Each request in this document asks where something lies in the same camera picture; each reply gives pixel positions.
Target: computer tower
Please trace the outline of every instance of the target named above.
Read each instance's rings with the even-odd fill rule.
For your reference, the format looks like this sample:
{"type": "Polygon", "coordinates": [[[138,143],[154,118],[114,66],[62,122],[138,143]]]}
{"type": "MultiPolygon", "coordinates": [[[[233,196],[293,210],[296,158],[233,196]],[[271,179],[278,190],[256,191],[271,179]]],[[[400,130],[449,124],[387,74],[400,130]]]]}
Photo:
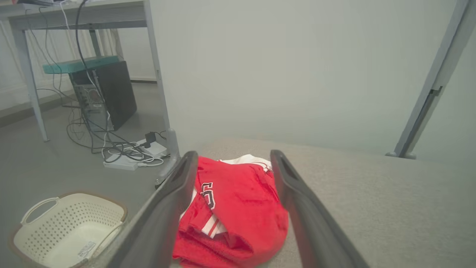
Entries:
{"type": "Polygon", "coordinates": [[[118,130],[137,110],[126,62],[97,66],[88,72],[96,86],[85,70],[69,74],[83,115],[93,131],[118,130]],[[107,112],[110,118],[106,124],[107,112]]]}

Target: desk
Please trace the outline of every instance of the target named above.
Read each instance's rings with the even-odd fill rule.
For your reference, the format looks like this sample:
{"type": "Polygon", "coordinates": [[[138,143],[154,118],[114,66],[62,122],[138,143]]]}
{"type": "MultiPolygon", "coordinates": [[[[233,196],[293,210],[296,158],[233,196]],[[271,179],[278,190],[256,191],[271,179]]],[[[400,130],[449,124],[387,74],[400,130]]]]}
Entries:
{"type": "MultiPolygon", "coordinates": [[[[31,106],[35,112],[35,117],[40,128],[43,141],[47,142],[48,135],[41,117],[41,110],[36,91],[33,70],[31,67],[30,55],[28,52],[27,39],[25,31],[29,30],[30,22],[33,30],[46,29],[45,19],[38,11],[37,5],[17,4],[3,6],[0,9],[0,18],[8,18],[18,50],[20,67],[25,74],[25,80],[30,96],[31,106]]],[[[75,29],[75,21],[78,12],[79,3],[70,3],[64,5],[64,11],[68,18],[70,29],[75,29]]],[[[67,29],[65,18],[59,6],[46,7],[41,9],[43,15],[48,19],[49,30],[67,29]]],[[[161,103],[160,109],[163,109],[165,128],[170,128],[167,107],[165,104],[165,95],[160,74],[159,56],[155,42],[154,29],[152,23],[152,14],[149,0],[102,0],[86,3],[81,8],[78,22],[78,29],[96,30],[96,29],[114,29],[114,28],[137,28],[146,27],[149,33],[150,49],[157,77],[157,86],[161,103]]]]}

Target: red and white garment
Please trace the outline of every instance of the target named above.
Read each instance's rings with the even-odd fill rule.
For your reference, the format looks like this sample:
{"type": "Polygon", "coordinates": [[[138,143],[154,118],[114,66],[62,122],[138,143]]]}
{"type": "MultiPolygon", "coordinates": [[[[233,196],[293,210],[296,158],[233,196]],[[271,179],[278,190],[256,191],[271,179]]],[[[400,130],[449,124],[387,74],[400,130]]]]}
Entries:
{"type": "Polygon", "coordinates": [[[279,251],[287,233],[269,161],[200,157],[172,256],[184,267],[254,267],[279,251]]]}

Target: red stripe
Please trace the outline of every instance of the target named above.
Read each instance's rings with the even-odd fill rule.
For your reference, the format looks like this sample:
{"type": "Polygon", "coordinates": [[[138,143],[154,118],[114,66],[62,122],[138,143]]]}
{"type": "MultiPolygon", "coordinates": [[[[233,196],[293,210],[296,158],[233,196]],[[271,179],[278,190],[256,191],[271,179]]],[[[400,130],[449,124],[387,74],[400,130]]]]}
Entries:
{"type": "Polygon", "coordinates": [[[217,219],[215,223],[213,224],[213,226],[211,227],[210,231],[208,232],[209,237],[211,236],[211,233],[213,233],[213,230],[215,230],[215,227],[217,226],[218,222],[219,220],[217,219]]]}

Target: teal box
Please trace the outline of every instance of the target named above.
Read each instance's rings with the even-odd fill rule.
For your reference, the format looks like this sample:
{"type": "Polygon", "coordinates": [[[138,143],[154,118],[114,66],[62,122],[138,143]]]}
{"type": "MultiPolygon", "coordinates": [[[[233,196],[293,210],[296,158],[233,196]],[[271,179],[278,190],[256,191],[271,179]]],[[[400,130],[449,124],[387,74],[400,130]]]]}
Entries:
{"type": "MultiPolygon", "coordinates": [[[[100,57],[91,57],[84,59],[88,69],[95,69],[103,65],[111,64],[118,62],[119,58],[117,56],[100,56],[100,57]]],[[[73,73],[84,70],[84,64],[81,60],[73,60],[69,62],[58,62],[56,64],[45,64],[43,65],[43,71],[45,73],[73,73]]]]}

